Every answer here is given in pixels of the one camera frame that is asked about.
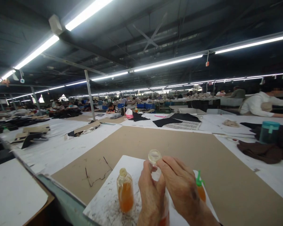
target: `cardboard sheet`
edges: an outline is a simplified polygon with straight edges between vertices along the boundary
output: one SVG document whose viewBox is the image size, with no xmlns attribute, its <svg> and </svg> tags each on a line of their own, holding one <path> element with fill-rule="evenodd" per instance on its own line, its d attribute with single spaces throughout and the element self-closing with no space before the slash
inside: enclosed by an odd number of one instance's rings
<svg viewBox="0 0 283 226">
<path fill-rule="evenodd" d="M 131 140 L 132 145 L 119 142 L 120 137 Z M 147 159 L 151 149 L 201 170 L 222 224 L 283 226 L 283 198 L 212 134 L 123 126 L 52 177 L 88 204 L 108 177 L 109 166 L 103 157 L 114 168 L 122 155 Z M 94 182 L 92 187 L 86 172 Z"/>
</svg>

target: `fluorescent light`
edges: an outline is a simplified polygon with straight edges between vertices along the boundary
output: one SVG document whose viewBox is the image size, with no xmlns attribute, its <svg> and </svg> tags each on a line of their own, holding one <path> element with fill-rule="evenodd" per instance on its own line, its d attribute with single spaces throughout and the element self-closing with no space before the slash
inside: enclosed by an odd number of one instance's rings
<svg viewBox="0 0 283 226">
<path fill-rule="evenodd" d="M 162 67 L 162 66 L 166 66 L 166 65 L 170 65 L 170 64 L 180 63 L 180 62 L 183 62 L 183 61 L 193 60 L 193 59 L 196 59 L 196 58 L 201 58 L 202 56 L 203 55 L 193 56 L 193 57 L 189 57 L 189 58 L 185 58 L 185 59 L 181 59 L 181 60 L 177 60 L 177 61 L 171 61 L 171 62 L 168 62 L 168 63 L 157 64 L 155 66 L 144 67 L 144 68 L 141 68 L 141 69 L 134 70 L 134 72 L 144 71 L 144 70 L 148 70 L 148 69 L 152 69 L 152 68 L 156 68 L 156 67 Z"/>
<path fill-rule="evenodd" d="M 235 79 L 234 81 L 242 81 L 242 80 L 250 80 L 250 79 L 257 79 L 257 78 Z"/>
<path fill-rule="evenodd" d="M 188 83 L 178 84 L 178 85 L 170 85 L 170 86 L 168 86 L 168 87 L 176 87 L 176 86 L 182 86 L 182 85 L 186 85 L 186 84 L 188 84 Z"/>
<path fill-rule="evenodd" d="M 58 86 L 58 87 L 51 88 L 49 90 L 58 89 L 58 88 L 62 88 L 62 87 L 65 87 L 65 86 Z"/>
<path fill-rule="evenodd" d="M 42 46 L 40 46 L 38 49 L 36 49 L 33 53 L 31 53 L 27 58 L 25 58 L 20 64 L 18 64 L 15 69 L 19 70 L 24 65 L 31 62 L 33 59 L 35 59 L 37 56 L 39 56 L 42 52 L 47 50 L 49 47 L 51 47 L 53 44 L 55 44 L 59 40 L 59 37 L 56 35 L 51 36 Z"/>
<path fill-rule="evenodd" d="M 8 73 L 6 73 L 4 76 L 1 77 L 2 80 L 6 80 L 9 76 L 13 74 L 13 72 L 16 72 L 15 70 L 11 70 Z"/>
<path fill-rule="evenodd" d="M 280 41 L 280 40 L 283 40 L 283 36 L 282 37 L 278 37 L 278 38 L 273 38 L 273 39 L 268 39 L 268 40 L 260 41 L 260 42 L 255 42 L 255 43 L 251 43 L 251 44 L 247 44 L 247 45 L 243 45 L 243 46 L 237 46 L 237 47 L 234 47 L 234 48 L 229 48 L 229 49 L 225 49 L 225 50 L 216 51 L 216 54 L 224 53 L 224 52 L 229 52 L 229 51 L 233 51 L 233 50 L 238 50 L 238 49 L 243 49 L 243 48 L 248 48 L 248 47 L 252 47 L 252 46 L 258 46 L 258 45 L 261 45 L 261 44 L 266 44 L 266 43 Z"/>
<path fill-rule="evenodd" d="M 91 81 L 97 81 L 97 80 L 101 80 L 101 79 L 105 79 L 105 78 L 112 78 L 112 77 L 116 77 L 116 76 L 124 75 L 124 74 L 128 74 L 128 72 L 123 72 L 123 73 L 119 73 L 119 74 L 104 76 L 104 77 L 100 77 L 100 78 L 93 78 L 93 79 L 91 79 Z"/>
<path fill-rule="evenodd" d="M 42 90 L 42 91 L 38 91 L 36 93 L 42 93 L 42 92 L 45 92 L 45 91 L 48 91 L 48 89 L 45 89 L 45 90 Z"/>
<path fill-rule="evenodd" d="M 168 86 L 168 88 L 173 88 L 173 87 L 180 87 L 180 86 Z"/>
<path fill-rule="evenodd" d="M 73 83 L 73 84 L 69 84 L 69 85 L 66 85 L 66 86 L 71 86 L 71 85 L 77 85 L 77 84 L 81 84 L 81 83 L 85 83 L 86 81 L 84 82 L 78 82 L 78 83 Z"/>
<path fill-rule="evenodd" d="M 69 31 L 72 31 L 74 28 L 79 26 L 81 23 L 93 16 L 112 1 L 113 0 L 95 0 L 90 6 L 77 15 L 71 22 L 69 22 L 65 28 Z"/>
<path fill-rule="evenodd" d="M 151 87 L 151 89 L 158 89 L 158 88 L 164 88 L 165 86 L 160 86 L 160 87 Z"/>
</svg>

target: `woman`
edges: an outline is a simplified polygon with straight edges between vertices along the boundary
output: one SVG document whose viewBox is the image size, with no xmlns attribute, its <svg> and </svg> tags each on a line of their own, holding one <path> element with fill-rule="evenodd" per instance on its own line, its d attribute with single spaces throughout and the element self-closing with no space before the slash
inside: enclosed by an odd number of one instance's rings
<svg viewBox="0 0 283 226">
<path fill-rule="evenodd" d="M 118 107 L 115 106 L 112 102 L 109 102 L 106 113 L 107 114 L 118 113 Z"/>
<path fill-rule="evenodd" d="M 152 96 L 149 96 L 149 98 L 147 99 L 146 104 L 148 104 L 148 103 L 154 103 L 154 101 L 152 100 Z"/>
</svg>

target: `support column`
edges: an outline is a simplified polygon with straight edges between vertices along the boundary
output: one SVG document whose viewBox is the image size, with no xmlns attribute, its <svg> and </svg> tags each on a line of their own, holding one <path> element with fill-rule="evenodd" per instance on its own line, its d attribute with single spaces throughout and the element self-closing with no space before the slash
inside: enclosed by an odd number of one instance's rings
<svg viewBox="0 0 283 226">
<path fill-rule="evenodd" d="M 92 112 L 92 118 L 93 121 L 95 121 L 95 114 L 94 114 L 94 109 L 93 109 L 93 98 L 91 95 L 91 89 L 90 89 L 90 83 L 89 83 L 89 76 L 88 76 L 88 71 L 84 70 L 85 72 L 85 77 L 86 77 L 86 81 L 87 81 L 87 89 L 88 89 L 88 94 L 89 94 L 89 100 L 90 100 L 90 107 L 91 107 L 91 112 Z"/>
<path fill-rule="evenodd" d="M 2 109 L 3 111 L 5 111 L 5 109 L 4 109 L 4 107 L 3 107 L 3 104 L 1 103 L 1 99 L 0 99 L 0 106 L 1 106 L 1 109 Z"/>
<path fill-rule="evenodd" d="M 40 105 L 39 105 L 39 101 L 38 101 L 38 99 L 37 99 L 37 97 L 36 97 L 34 87 L 31 86 L 31 90 L 32 90 L 32 93 L 33 93 L 33 97 L 35 98 L 36 105 L 37 105 L 37 107 L 38 107 L 38 109 L 39 109 L 39 111 L 37 112 L 37 114 L 38 114 L 39 116 L 42 116 L 41 108 L 40 108 Z"/>
<path fill-rule="evenodd" d="M 15 111 L 17 111 L 17 107 L 16 107 L 16 104 L 15 104 L 14 99 L 13 99 L 13 97 L 12 97 L 12 94 L 10 94 L 10 98 L 12 99 L 13 106 L 14 106 L 14 108 L 15 108 Z"/>
</svg>

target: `plastic bin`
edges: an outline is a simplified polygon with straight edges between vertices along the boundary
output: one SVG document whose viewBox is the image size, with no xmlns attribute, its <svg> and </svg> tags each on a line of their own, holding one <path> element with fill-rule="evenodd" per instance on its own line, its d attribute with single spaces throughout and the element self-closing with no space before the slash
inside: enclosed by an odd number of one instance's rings
<svg viewBox="0 0 283 226">
<path fill-rule="evenodd" d="M 145 104 L 146 109 L 155 109 L 155 104 Z"/>
<path fill-rule="evenodd" d="M 145 108 L 144 104 L 137 104 L 137 108 Z"/>
</svg>

